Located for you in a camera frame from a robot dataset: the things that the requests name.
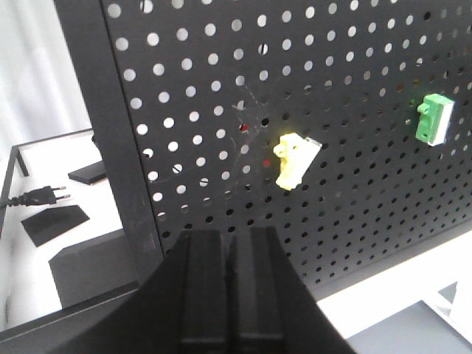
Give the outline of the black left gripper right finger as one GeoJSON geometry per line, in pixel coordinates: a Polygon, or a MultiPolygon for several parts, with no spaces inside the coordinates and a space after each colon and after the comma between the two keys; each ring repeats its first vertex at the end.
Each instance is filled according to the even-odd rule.
{"type": "Polygon", "coordinates": [[[229,352],[284,353],[269,237],[254,227],[233,237],[228,254],[229,352]]]}

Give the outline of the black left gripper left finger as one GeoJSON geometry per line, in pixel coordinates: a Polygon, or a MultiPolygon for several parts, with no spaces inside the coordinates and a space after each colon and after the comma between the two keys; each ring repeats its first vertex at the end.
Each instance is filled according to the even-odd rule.
{"type": "Polygon", "coordinates": [[[225,353],[227,348],[226,261],[215,230],[188,234],[187,274],[181,320],[181,353],[225,353]]]}

